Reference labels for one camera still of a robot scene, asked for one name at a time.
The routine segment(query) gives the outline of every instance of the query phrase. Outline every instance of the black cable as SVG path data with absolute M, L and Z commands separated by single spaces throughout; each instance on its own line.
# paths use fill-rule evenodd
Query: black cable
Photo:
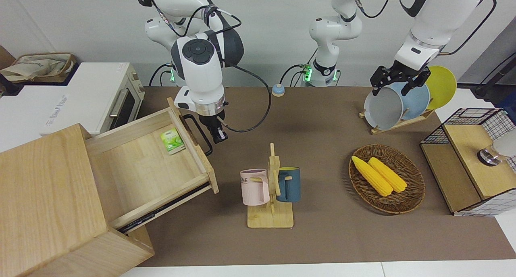
M 229 27 L 226 27 L 226 28 L 221 29 L 221 30 L 219 30 L 219 31 L 216 31 L 216 32 L 215 32 L 215 34 L 219 34 L 219 33 L 222 33 L 222 32 L 226 32 L 226 31 L 228 31 L 228 30 L 231 30 L 231 29 L 237 28 L 237 27 L 239 27 L 240 25 L 242 25 L 242 21 L 241 21 L 239 18 L 237 18 L 237 16 L 234 16 L 234 15 L 230 15 L 230 16 L 231 16 L 231 17 L 233 17 L 235 20 L 237 20 L 237 21 L 238 21 L 237 25 L 229 26 Z
M 493 70 L 488 75 L 486 75 L 484 77 L 484 79 L 480 82 L 480 86 L 476 87 L 475 92 L 481 96 L 485 96 L 485 93 L 487 92 L 487 89 L 489 88 L 489 87 L 486 87 L 489 84 L 489 82 L 487 84 L 483 84 L 485 82 L 485 80 L 488 79 L 488 77 L 490 77 L 498 68 L 500 68 L 500 66 L 502 64 L 504 64 L 505 62 L 510 60 L 514 55 L 516 55 L 516 52 L 509 55 L 506 59 L 504 59 L 502 62 L 500 62 L 500 64 L 498 64 L 495 68 L 493 68 Z
M 294 69 L 296 67 L 304 67 L 304 65 L 303 64 L 296 64 L 296 65 L 293 65 L 293 66 L 287 68 L 287 70 L 281 76 L 280 84 L 283 82 L 283 79 L 285 78 L 285 75 L 287 75 L 287 73 L 289 73 L 289 71 L 291 71 L 292 69 Z
M 290 87 L 292 87 L 292 83 L 293 83 L 293 79 L 295 78 L 295 75 L 299 73 L 299 76 L 301 76 L 302 73 L 304 73 L 304 71 L 298 71 L 296 72 L 294 75 L 292 75 L 292 78 L 291 78 L 291 84 L 289 85 Z
M 378 14 L 374 15 L 374 16 L 369 16 L 365 10 L 364 10 L 364 7 L 362 5 L 362 2 L 360 2 L 360 0 L 354 0 L 355 3 L 356 3 L 356 6 L 360 9 L 360 11 L 367 17 L 367 18 L 371 18 L 371 19 L 374 19 L 378 16 L 380 16 L 380 14 L 382 14 L 383 10 L 385 10 L 385 7 L 387 6 L 387 3 L 389 3 L 389 0 L 385 0 L 385 3 L 382 7 L 382 9 L 380 9 L 380 11 L 378 12 Z
M 315 49 L 314 53 L 312 53 L 312 56 L 310 56 L 310 59 L 306 62 L 306 64 L 310 64 L 310 60 L 312 60 L 312 58 L 314 58 L 315 53 L 317 53 L 317 49 L 319 49 L 319 47 Z M 299 76 L 297 77 L 297 80 L 295 80 L 295 84 L 294 84 L 294 86 L 297 86 L 297 83 L 299 82 L 299 79 L 301 78 L 301 76 L 302 76 L 302 75 L 299 75 Z
M 223 124 L 224 127 L 226 127 L 228 130 L 230 131 L 233 131 L 233 132 L 237 132 L 237 133 L 245 133 L 245 132 L 249 132 L 251 130 L 254 130 L 256 127 L 258 127 L 260 124 L 262 124 L 262 122 L 265 120 L 265 118 L 267 117 L 267 115 L 269 114 L 269 110 L 270 110 L 270 105 L 272 104 L 273 102 L 273 94 L 271 93 L 270 89 L 269 89 L 269 85 L 267 85 L 267 83 L 261 78 L 259 77 L 258 75 L 255 75 L 254 73 L 252 73 L 251 71 L 248 71 L 247 69 L 245 68 L 242 68 L 242 67 L 239 67 L 237 65 L 233 65 L 233 64 L 229 64 L 228 66 L 231 66 L 231 67 L 234 67 L 236 69 L 238 69 L 239 71 L 243 71 L 244 73 L 247 73 L 249 75 L 252 75 L 253 77 L 257 78 L 260 82 L 262 82 L 262 84 L 265 86 L 265 88 L 267 88 L 267 93 L 269 94 L 269 104 L 267 104 L 267 110 L 265 111 L 265 114 L 263 115 L 263 117 L 260 119 L 260 121 L 258 121 L 258 123 L 256 123 L 256 125 L 254 125 L 253 127 L 249 128 L 249 129 L 245 129 L 245 130 L 236 130 L 234 128 L 231 128 L 229 127 L 225 122 L 224 120 L 222 120 L 220 117 L 217 117 L 217 119 L 221 122 L 221 124 Z
M 171 64 L 171 63 L 165 63 L 165 64 L 160 65 L 160 67 L 156 68 L 156 70 L 155 70 L 155 71 L 154 71 L 154 73 L 152 74 L 152 76 L 151 76 L 151 80 L 149 80 L 149 86 L 152 86 L 152 81 L 154 80 L 154 77 L 156 76 L 156 74 L 158 73 L 158 71 L 160 71 L 160 69 L 164 68 L 165 66 L 173 67 L 173 68 L 175 69 L 174 64 Z
M 493 6 L 492 6 L 491 10 L 485 16 L 485 18 L 482 20 L 482 22 L 473 30 L 473 32 L 470 34 L 470 36 L 468 36 L 468 38 L 466 38 L 466 40 L 459 47 L 457 47 L 457 49 L 455 49 L 454 51 L 441 52 L 441 53 L 439 53 L 439 55 L 454 55 L 455 53 L 457 53 L 457 51 L 459 51 L 464 45 L 466 45 L 466 43 L 468 43 L 468 41 L 470 41 L 470 39 L 473 37 L 473 35 L 475 35 L 475 33 L 477 33 L 477 31 L 480 29 L 480 27 L 482 27 L 484 22 L 486 22 L 487 19 L 489 18 L 489 16 L 494 12 L 495 8 L 496 8 L 496 0 L 493 0 Z
M 188 24 L 186 24 L 186 29 L 185 29 L 185 32 L 183 35 L 179 34 L 175 29 L 174 29 L 174 26 L 170 23 L 170 21 L 166 18 L 166 16 L 164 15 L 164 13 L 161 11 L 160 8 L 158 8 L 158 6 L 156 5 L 156 3 L 154 2 L 154 0 L 152 0 L 152 3 L 154 4 L 154 7 L 156 7 L 156 10 L 158 11 L 158 13 L 160 14 L 160 17 L 162 18 L 162 20 L 166 23 L 166 25 L 168 25 L 168 27 L 174 31 L 174 33 L 179 36 L 179 37 L 185 37 L 186 36 L 186 33 L 188 33 L 188 28 L 190 28 L 190 23 L 192 22 L 194 16 L 197 14 L 197 12 L 203 8 L 206 8 L 208 7 L 208 5 L 203 5 L 199 8 L 197 8 L 195 11 L 193 11 L 192 15 L 190 16 L 190 20 L 188 20 Z
M 163 77 L 163 74 L 164 73 L 172 73 L 171 71 L 163 71 L 160 75 L 160 86 L 163 86 L 163 81 L 162 81 L 162 77 Z

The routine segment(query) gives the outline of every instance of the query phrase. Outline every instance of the oven door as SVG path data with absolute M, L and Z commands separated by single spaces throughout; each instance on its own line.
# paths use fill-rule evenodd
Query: oven door
M 124 89 L 118 92 L 117 100 L 109 113 L 109 117 L 112 118 L 109 130 L 133 121 L 138 114 L 140 104 L 140 97 L 138 97 L 134 87 L 130 83 L 127 84 Z

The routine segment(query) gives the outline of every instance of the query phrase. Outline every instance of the yellow corn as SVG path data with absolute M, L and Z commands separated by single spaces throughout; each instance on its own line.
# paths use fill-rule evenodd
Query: yellow corn
M 396 174 L 387 165 L 383 164 L 375 157 L 369 159 L 369 165 L 374 168 L 387 182 L 392 186 L 394 191 L 402 192 L 407 188 L 407 183 L 398 174 Z
M 391 185 L 369 164 L 357 156 L 352 156 L 352 160 L 360 174 L 381 196 L 389 196 L 392 193 Z

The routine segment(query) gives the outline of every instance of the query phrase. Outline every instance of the brown table mat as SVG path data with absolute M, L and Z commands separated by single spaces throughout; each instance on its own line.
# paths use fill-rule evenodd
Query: brown table mat
M 166 108 L 166 97 L 175 97 L 178 88 L 146 90 L 140 117 Z M 450 214 L 419 146 L 439 126 L 437 116 L 370 135 L 358 117 L 369 91 L 287 88 L 285 96 L 273 98 L 269 117 L 256 130 L 227 131 L 229 139 L 208 157 L 221 192 L 203 193 L 147 224 L 156 254 L 141 266 L 515 258 L 495 218 Z M 226 96 L 226 122 L 236 129 L 254 125 L 267 104 L 263 87 L 229 87 Z M 246 225 L 239 171 L 266 168 L 271 142 L 282 166 L 302 171 L 293 229 Z M 356 197 L 347 165 L 354 150 L 372 143 L 400 150 L 420 169 L 426 197 L 415 211 L 385 216 Z

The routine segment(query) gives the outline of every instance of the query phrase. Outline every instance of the pink mug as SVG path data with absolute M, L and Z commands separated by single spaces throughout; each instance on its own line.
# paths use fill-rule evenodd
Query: pink mug
M 267 170 L 247 169 L 240 171 L 243 204 L 263 205 L 269 202 L 269 182 Z

